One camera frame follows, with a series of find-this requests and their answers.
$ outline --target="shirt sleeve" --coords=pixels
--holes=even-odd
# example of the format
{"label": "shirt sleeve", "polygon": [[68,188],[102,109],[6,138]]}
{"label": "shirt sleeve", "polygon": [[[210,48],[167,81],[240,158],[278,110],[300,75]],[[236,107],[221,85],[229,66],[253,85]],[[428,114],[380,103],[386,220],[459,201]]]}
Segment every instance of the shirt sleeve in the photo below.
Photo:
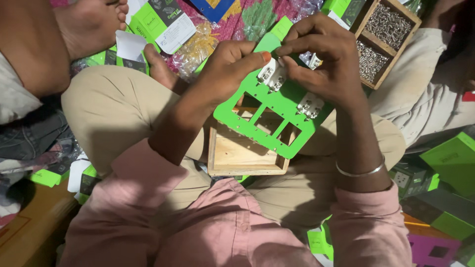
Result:
{"label": "shirt sleeve", "polygon": [[98,183],[66,234],[61,266],[149,266],[158,232],[149,227],[165,197],[188,175],[144,139],[122,153]]}
{"label": "shirt sleeve", "polygon": [[410,267],[411,247],[398,200],[398,187],[354,193],[335,189],[329,220],[335,267]]}

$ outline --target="hand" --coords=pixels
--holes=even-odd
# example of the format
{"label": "hand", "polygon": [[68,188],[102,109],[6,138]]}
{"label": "hand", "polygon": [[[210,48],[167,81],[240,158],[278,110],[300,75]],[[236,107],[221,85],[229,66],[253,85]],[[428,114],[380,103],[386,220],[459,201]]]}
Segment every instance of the hand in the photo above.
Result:
{"label": "hand", "polygon": [[[287,56],[307,51],[323,60],[315,70],[298,66]],[[348,111],[357,108],[356,100],[365,101],[355,36],[321,12],[295,23],[275,52],[282,57],[287,77],[335,107]]]}
{"label": "hand", "polygon": [[255,42],[222,41],[189,89],[210,111],[228,100],[249,73],[264,67],[271,59],[269,52],[252,53]]}

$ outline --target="blue object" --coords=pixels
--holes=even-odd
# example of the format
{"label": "blue object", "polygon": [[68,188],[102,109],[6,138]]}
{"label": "blue object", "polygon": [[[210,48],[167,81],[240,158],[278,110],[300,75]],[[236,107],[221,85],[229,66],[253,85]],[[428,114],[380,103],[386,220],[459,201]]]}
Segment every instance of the blue object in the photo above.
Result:
{"label": "blue object", "polygon": [[206,0],[190,0],[203,15],[209,19],[211,22],[216,22],[224,16],[228,11],[231,5],[234,3],[234,0],[221,0],[215,8],[212,8]]}

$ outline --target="silver bangle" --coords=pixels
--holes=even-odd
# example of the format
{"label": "silver bangle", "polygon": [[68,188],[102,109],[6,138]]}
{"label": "silver bangle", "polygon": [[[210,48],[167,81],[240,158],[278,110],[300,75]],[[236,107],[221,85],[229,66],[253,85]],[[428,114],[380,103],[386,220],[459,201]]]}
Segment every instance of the silver bangle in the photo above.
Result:
{"label": "silver bangle", "polygon": [[352,174],[352,173],[345,172],[345,171],[343,171],[342,169],[340,169],[340,167],[338,167],[338,162],[336,162],[336,161],[335,161],[335,165],[336,165],[336,169],[338,169],[338,171],[339,171],[341,174],[345,175],[345,176],[349,176],[349,177],[361,177],[361,176],[368,176],[368,175],[371,175],[371,174],[373,174],[373,173],[378,172],[378,171],[381,170],[381,168],[384,166],[384,163],[385,163],[385,162],[386,162],[386,158],[385,158],[384,155],[383,155],[383,162],[381,163],[381,165],[380,165],[378,168],[376,168],[376,169],[374,169],[374,170],[372,170],[372,171],[370,171],[370,172],[363,173],[363,174]]}

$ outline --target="bare foot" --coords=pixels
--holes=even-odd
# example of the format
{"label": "bare foot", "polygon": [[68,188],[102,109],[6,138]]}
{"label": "bare foot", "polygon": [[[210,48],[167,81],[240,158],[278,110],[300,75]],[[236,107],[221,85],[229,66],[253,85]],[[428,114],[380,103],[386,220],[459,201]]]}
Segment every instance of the bare foot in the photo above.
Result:
{"label": "bare foot", "polygon": [[125,29],[127,0],[78,0],[55,8],[56,21],[71,60],[86,57],[114,45],[115,31]]}
{"label": "bare foot", "polygon": [[429,17],[424,20],[422,28],[436,28],[449,32],[457,14],[467,0],[438,0]]}
{"label": "bare foot", "polygon": [[150,77],[178,95],[186,91],[189,84],[168,68],[153,44],[146,45],[143,53],[150,64]]}

